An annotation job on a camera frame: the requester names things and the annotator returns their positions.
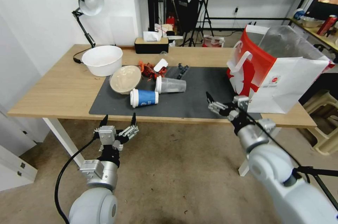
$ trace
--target beige carpet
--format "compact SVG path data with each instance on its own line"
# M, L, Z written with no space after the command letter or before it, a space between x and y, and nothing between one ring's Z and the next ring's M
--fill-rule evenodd
M92 137L98 121L62 121L78 147ZM112 123L118 129L127 123ZM115 195L117 223L280 223L270 196L251 174L237 169L244 160L231 126L139 123L140 132L125 145ZM282 129L277 139L304 165L337 168L338 155L321 156L296 129ZM99 141L83 152L97 158ZM22 158L38 169L35 183L0 193L0 220L7 224L63 223L54 206L54 185L68 159L53 134ZM323 178L336 198L338 180ZM87 189L72 163L60 186L68 215Z

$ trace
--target bag handle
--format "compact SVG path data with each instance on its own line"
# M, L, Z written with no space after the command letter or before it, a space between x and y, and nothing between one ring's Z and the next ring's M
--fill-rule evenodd
M229 60L226 63L231 72L238 72L242 68L242 66L243 66L244 62L246 61L246 59L249 58L249 60L251 60L251 58L252 58L252 54L249 51L246 51L246 52L244 52L244 54L242 55L242 57L239 59L237 65L234 64L235 50L236 50L236 47L238 45L240 45L240 44L242 44L242 41L238 41L234 45L233 50L232 50L232 60Z

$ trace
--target desk lamp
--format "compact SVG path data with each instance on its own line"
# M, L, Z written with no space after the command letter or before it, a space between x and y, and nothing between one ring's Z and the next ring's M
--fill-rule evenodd
M82 31L84 32L85 37L90 43L91 47L95 47L95 41L89 33L85 30L82 23L80 22L80 16L85 14L88 16L93 16L101 12L103 5L105 4L104 0L79 0L79 7L72 12L77 23L80 25Z

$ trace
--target soda can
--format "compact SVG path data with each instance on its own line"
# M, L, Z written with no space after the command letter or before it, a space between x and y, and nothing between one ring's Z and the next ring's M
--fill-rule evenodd
M326 21L323 23L323 25L318 30L317 34L320 36L324 36L326 32L336 23L338 20L338 17L336 15L330 15Z

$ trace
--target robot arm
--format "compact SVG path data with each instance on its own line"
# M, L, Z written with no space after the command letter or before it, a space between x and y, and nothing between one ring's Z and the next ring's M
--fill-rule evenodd
M207 100L211 111L226 116L234 125L249 169L270 193L283 223L338 223L337 210L330 201L294 172L290 156L284 150L268 144L267 133L275 128L275 123L261 119L257 124L248 118L248 97L236 96L232 103L221 104L207 93Z
M85 160L80 171L87 178L91 189L85 191L73 203L69 222L71 224L113 224L117 213L117 169L120 167L120 151L139 129L134 113L131 125L125 130L116 130L112 125L103 125L94 130L100 141L102 154L96 160Z

